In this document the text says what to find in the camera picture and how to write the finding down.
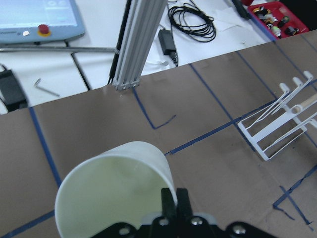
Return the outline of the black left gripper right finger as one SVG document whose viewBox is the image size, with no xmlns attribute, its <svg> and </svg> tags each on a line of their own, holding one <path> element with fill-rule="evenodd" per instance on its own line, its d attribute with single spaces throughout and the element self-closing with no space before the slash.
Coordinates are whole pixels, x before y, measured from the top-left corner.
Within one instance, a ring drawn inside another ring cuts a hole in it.
<svg viewBox="0 0 317 238">
<path fill-rule="evenodd" d="M 191 203 L 189 199 L 188 190 L 185 188 L 178 188 L 176 190 L 177 196 L 177 217 L 178 218 L 190 218 L 193 216 L 193 211 L 191 208 Z"/>
</svg>

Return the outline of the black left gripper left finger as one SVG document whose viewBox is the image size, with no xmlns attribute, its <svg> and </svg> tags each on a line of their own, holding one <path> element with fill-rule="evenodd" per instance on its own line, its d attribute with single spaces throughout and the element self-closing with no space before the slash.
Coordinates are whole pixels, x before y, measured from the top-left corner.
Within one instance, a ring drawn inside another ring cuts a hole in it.
<svg viewBox="0 0 317 238">
<path fill-rule="evenodd" d="M 169 220 L 174 220 L 176 218 L 176 205 L 169 188 L 161 189 L 161 207 L 161 212 L 164 217 Z"/>
</svg>

